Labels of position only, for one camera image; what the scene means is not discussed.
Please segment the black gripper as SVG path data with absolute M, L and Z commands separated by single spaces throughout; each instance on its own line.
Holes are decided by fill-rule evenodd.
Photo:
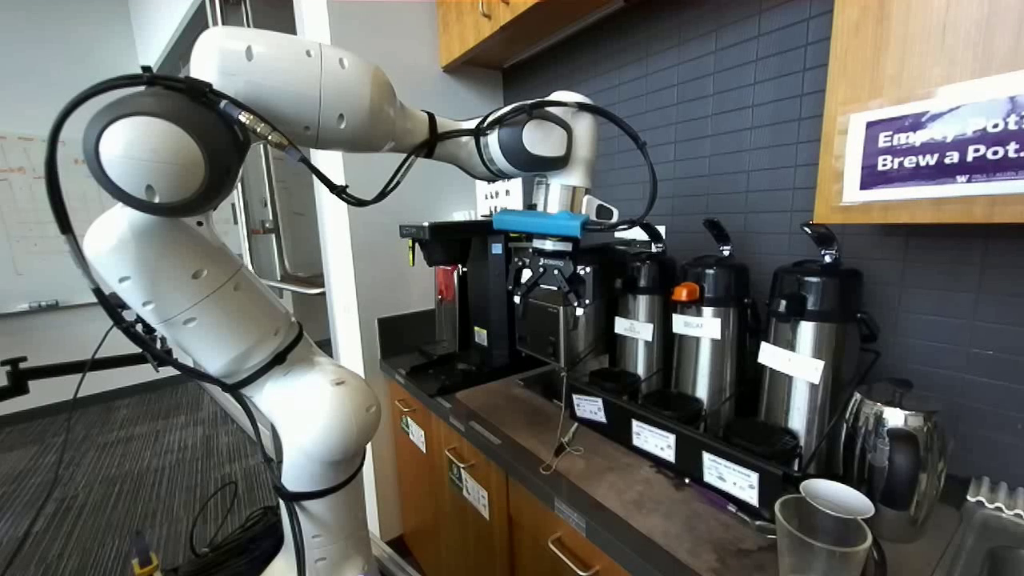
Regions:
M 593 266 L 572 253 L 544 253 L 535 246 L 511 253 L 508 299 L 524 308 L 535 294 L 550 294 L 558 308 L 581 318 L 593 303 Z

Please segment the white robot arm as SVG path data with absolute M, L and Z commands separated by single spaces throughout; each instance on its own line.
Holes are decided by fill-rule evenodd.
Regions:
M 82 159 L 112 207 L 60 232 L 112 323 L 254 429 L 286 531 L 268 572 L 370 576 L 361 467 L 376 394 L 320 353 L 197 216 L 232 191 L 260 141 L 293 162 L 312 150 L 398 152 L 580 191 L 594 159 L 593 98 L 558 90 L 456 123 L 406 106 L 376 65 L 345 49 L 214 24 L 181 76 L 104 76 L 70 106 L 88 114 Z

